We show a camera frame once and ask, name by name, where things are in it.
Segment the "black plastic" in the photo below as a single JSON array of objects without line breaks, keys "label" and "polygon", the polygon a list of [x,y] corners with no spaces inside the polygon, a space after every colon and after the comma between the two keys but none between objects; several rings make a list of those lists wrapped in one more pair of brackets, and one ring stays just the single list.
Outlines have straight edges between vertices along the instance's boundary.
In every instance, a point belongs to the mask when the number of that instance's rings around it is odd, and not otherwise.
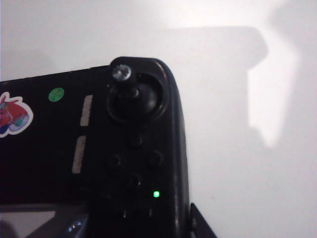
[{"label": "black plastic", "polygon": [[190,219],[195,238],[217,238],[194,203],[191,204]]},{"label": "black plastic", "polygon": [[[127,117],[113,107],[117,86],[110,69],[119,64],[131,66],[139,82],[156,93],[157,103],[145,114]],[[59,87],[63,98],[51,102],[50,91]],[[189,237],[183,114],[174,78],[163,62],[121,57],[110,66],[1,82],[4,92],[23,97],[34,118],[23,132],[0,138],[0,204],[87,201],[88,237]],[[93,96],[89,125],[81,126],[88,95]],[[142,135],[140,146],[127,144],[131,131]],[[86,137],[84,157],[80,173],[74,174],[81,136]],[[155,169],[147,157],[153,151],[163,158]],[[122,163],[113,161],[116,156]]]},{"label": "black plastic", "polygon": [[135,74],[136,82],[131,87],[116,82],[110,91],[107,108],[119,122],[146,121],[164,106],[163,82],[149,73]]}]

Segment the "green led light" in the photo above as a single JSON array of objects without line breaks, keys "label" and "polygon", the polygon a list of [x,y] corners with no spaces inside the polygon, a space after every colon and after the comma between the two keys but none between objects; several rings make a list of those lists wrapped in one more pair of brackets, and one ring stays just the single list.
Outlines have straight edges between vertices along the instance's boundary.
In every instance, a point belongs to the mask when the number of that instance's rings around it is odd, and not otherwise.
[{"label": "green led light", "polygon": [[64,89],[54,88],[49,94],[49,100],[54,103],[62,99],[63,96],[64,96]]},{"label": "green led light", "polygon": [[155,192],[153,193],[153,197],[159,197],[159,191],[155,191]]}]

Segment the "white surface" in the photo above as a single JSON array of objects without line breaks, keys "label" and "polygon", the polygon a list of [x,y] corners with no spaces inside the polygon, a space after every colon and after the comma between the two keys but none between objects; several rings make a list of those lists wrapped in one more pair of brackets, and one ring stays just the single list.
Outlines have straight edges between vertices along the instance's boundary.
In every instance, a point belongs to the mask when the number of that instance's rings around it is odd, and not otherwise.
[{"label": "white surface", "polygon": [[181,94],[191,199],[218,237],[315,238],[316,12],[315,0],[2,0],[1,79],[160,58]]}]

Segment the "cartoon sticker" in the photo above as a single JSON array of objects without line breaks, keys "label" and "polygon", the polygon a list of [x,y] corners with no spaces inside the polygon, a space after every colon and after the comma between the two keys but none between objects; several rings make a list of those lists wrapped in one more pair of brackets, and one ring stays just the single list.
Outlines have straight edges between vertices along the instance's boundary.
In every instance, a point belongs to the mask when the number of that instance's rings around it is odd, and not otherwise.
[{"label": "cartoon sticker", "polygon": [[24,131],[33,120],[33,112],[22,97],[10,98],[8,92],[0,96],[0,138]]}]

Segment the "handheld gaming device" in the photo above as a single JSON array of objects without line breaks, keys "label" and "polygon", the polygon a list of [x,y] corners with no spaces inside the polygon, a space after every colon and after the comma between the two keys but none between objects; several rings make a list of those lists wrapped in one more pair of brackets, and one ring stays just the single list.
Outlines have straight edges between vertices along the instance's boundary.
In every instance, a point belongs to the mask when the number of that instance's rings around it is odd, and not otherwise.
[{"label": "handheld gaming device", "polygon": [[85,203],[86,237],[188,238],[197,226],[180,98],[158,59],[1,82],[0,147],[2,205]]}]

